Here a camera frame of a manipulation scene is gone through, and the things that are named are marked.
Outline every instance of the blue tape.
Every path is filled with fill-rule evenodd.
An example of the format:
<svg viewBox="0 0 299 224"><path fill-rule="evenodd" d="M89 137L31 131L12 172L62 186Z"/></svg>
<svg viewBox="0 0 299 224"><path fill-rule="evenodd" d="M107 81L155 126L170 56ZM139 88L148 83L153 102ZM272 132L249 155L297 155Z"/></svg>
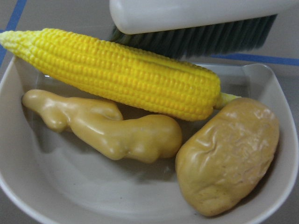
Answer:
<svg viewBox="0 0 299 224"><path fill-rule="evenodd" d="M20 17L22 15L22 12L24 10L24 7L26 5L27 0L18 0L15 4L13 13L10 16L10 19L8 21L8 24L5 28L5 30L15 30L18 22L20 20Z"/></svg>
<svg viewBox="0 0 299 224"><path fill-rule="evenodd" d="M22 15L22 12L24 10L24 7L26 5L26 2L27 2L27 0L17 0L17 3L15 4L13 13L10 16L10 19L8 21L8 24L5 28L5 30L1 29L0 33L7 31L7 30L15 30L16 29L16 27L19 23L20 17ZM4 49L2 46L0 46L0 67L3 63L5 54L6 54L6 49Z"/></svg>
<svg viewBox="0 0 299 224"><path fill-rule="evenodd" d="M213 55L214 58L299 66L299 59L250 54Z"/></svg>

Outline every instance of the dark green bristles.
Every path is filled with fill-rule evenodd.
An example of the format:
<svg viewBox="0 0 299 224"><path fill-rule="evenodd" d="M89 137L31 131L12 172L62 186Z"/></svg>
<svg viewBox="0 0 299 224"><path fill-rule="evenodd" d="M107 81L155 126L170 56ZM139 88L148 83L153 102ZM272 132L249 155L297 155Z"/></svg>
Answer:
<svg viewBox="0 0 299 224"><path fill-rule="evenodd" d="M110 41L176 59L229 54L261 47L276 16L136 35L115 27Z"/></svg>

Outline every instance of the brush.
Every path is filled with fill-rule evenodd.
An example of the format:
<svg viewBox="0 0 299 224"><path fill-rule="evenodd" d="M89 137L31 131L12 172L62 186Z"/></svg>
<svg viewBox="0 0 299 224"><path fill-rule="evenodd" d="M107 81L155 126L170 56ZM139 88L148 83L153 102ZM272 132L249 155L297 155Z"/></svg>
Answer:
<svg viewBox="0 0 299 224"><path fill-rule="evenodd" d="M175 59L257 49L265 43L277 13L299 0L253 2L110 0L115 23L110 41Z"/></svg>

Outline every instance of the white brush handle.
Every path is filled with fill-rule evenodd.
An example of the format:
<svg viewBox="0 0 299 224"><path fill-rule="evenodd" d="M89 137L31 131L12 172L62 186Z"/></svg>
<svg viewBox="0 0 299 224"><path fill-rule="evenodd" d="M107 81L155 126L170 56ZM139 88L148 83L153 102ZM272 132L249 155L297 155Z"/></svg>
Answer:
<svg viewBox="0 0 299 224"><path fill-rule="evenodd" d="M110 0L117 28L126 34L204 26L277 14L299 0Z"/></svg>

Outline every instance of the corn cob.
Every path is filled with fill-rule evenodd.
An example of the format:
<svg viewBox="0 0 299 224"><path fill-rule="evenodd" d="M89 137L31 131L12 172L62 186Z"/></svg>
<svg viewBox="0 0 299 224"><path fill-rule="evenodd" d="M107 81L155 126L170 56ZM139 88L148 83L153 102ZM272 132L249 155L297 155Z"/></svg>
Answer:
<svg viewBox="0 0 299 224"><path fill-rule="evenodd" d="M223 104L215 73L144 50L50 28L6 31L0 44L55 79L151 112L194 121Z"/></svg>

